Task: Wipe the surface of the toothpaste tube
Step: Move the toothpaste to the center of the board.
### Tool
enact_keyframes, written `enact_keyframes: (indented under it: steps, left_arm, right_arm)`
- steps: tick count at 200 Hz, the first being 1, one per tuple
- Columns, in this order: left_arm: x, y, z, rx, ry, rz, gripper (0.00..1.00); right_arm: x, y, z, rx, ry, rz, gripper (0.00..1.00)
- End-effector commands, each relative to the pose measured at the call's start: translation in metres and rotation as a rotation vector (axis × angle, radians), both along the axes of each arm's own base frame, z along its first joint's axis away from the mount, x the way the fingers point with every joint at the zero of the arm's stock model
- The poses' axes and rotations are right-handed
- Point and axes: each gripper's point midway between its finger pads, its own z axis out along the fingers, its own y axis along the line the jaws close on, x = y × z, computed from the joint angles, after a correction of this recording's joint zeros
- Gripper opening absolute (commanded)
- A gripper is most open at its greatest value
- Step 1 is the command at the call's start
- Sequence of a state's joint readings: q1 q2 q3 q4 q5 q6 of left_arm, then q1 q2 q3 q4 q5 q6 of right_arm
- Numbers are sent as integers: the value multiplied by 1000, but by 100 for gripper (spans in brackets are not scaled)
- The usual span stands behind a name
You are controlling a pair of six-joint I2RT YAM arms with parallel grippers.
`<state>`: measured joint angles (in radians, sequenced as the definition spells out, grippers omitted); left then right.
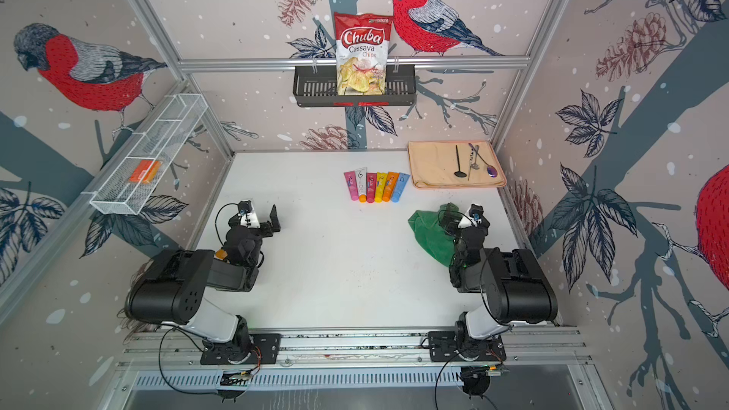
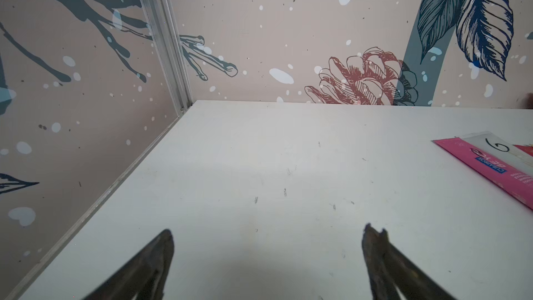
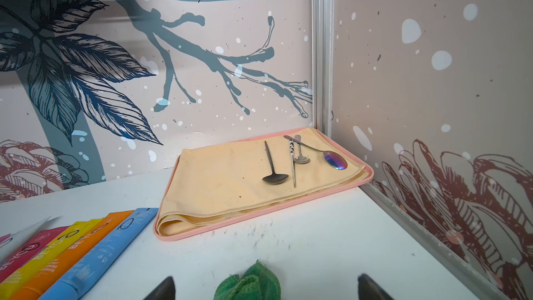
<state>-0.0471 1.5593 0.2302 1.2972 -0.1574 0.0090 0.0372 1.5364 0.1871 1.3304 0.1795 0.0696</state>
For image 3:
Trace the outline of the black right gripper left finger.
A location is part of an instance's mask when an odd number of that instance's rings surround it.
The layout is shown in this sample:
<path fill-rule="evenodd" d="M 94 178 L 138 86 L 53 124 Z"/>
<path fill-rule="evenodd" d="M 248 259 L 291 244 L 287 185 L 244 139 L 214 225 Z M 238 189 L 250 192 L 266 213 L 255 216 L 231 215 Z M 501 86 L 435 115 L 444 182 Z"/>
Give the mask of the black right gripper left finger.
<path fill-rule="evenodd" d="M 172 276 L 168 276 L 155 287 L 144 300 L 175 300 L 176 287 Z"/>

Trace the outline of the white toothpaste tube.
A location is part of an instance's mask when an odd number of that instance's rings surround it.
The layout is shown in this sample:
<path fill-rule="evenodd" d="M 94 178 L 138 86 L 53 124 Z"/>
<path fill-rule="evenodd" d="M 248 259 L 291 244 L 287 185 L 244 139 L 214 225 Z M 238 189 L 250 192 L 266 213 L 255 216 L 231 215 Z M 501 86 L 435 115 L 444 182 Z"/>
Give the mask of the white toothpaste tube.
<path fill-rule="evenodd" d="M 36 222 L 14 234 L 10 234 L 6 239 L 1 241 L 1 262 L 4 262 L 26 242 L 32 239 L 36 234 L 44 229 L 51 218 L 47 217 Z"/>

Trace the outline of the green cleaning cloth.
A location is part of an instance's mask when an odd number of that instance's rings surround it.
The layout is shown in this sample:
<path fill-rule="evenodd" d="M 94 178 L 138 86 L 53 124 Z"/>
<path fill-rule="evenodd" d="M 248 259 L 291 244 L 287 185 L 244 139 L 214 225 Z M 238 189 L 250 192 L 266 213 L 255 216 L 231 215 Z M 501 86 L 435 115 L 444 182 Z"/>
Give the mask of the green cleaning cloth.
<path fill-rule="evenodd" d="M 280 282 L 270 269 L 257 261 L 242 276 L 231 275 L 219 284 L 214 300 L 229 299 L 280 300 Z"/>

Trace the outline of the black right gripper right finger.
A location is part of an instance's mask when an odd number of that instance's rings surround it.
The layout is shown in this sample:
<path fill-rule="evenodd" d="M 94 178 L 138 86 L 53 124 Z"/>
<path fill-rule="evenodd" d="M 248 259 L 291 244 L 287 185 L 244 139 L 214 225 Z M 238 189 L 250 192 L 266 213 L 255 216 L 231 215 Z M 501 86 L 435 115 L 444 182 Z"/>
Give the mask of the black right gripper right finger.
<path fill-rule="evenodd" d="M 394 300 L 367 274 L 358 277 L 358 297 L 359 300 Z"/>

